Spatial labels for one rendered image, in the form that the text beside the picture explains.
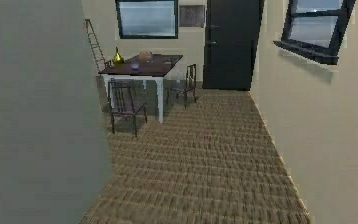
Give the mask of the dark wood white-legged table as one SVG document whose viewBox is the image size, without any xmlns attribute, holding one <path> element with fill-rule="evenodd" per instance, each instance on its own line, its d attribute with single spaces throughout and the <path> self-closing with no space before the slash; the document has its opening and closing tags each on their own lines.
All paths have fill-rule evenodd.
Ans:
<svg viewBox="0 0 358 224">
<path fill-rule="evenodd" d="M 143 84 L 147 81 L 156 83 L 158 120 L 164 121 L 164 79 L 166 75 L 182 59 L 182 55 L 153 54 L 152 59 L 142 61 L 138 55 L 127 59 L 123 64 L 104 68 L 98 72 L 109 80 L 141 80 Z"/>
</svg>

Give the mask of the brown bowl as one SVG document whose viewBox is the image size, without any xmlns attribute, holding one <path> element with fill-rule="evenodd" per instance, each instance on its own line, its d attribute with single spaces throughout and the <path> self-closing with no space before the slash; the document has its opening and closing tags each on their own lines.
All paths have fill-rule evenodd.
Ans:
<svg viewBox="0 0 358 224">
<path fill-rule="evenodd" d="M 153 54 L 150 51 L 140 52 L 138 58 L 142 62 L 151 62 L 153 60 Z"/>
</svg>

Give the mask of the golden vase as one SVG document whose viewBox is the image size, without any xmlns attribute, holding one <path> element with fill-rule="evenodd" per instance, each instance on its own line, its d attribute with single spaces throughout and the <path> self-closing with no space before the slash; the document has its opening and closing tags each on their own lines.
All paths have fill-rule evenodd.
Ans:
<svg viewBox="0 0 358 224">
<path fill-rule="evenodd" d="M 124 63 L 124 58 L 120 55 L 118 48 L 115 48 L 115 55 L 112 59 L 112 62 L 114 64 L 123 64 Z"/>
</svg>

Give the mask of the black room door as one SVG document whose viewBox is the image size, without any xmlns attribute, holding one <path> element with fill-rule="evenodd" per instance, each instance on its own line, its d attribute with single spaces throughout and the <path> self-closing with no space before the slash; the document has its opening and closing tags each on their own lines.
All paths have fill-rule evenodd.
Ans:
<svg viewBox="0 0 358 224">
<path fill-rule="evenodd" d="M 264 2 L 207 0 L 204 89 L 250 90 Z"/>
</svg>

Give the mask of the grey framed picture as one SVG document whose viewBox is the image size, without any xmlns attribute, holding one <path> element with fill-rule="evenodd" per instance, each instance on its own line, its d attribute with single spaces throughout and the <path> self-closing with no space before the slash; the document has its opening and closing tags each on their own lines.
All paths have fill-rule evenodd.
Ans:
<svg viewBox="0 0 358 224">
<path fill-rule="evenodd" d="M 179 26 L 180 27 L 200 27 L 205 23 L 204 5 L 180 5 L 179 6 Z"/>
</svg>

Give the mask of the black framed window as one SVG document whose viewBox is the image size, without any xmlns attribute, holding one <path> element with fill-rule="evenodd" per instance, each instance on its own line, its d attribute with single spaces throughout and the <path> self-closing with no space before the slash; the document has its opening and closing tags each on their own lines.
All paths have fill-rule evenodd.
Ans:
<svg viewBox="0 0 358 224">
<path fill-rule="evenodd" d="M 274 44 L 324 65 L 337 65 L 356 0 L 288 0 L 282 36 Z"/>
<path fill-rule="evenodd" d="M 115 0 L 121 39 L 177 39 L 178 0 Z"/>
</svg>

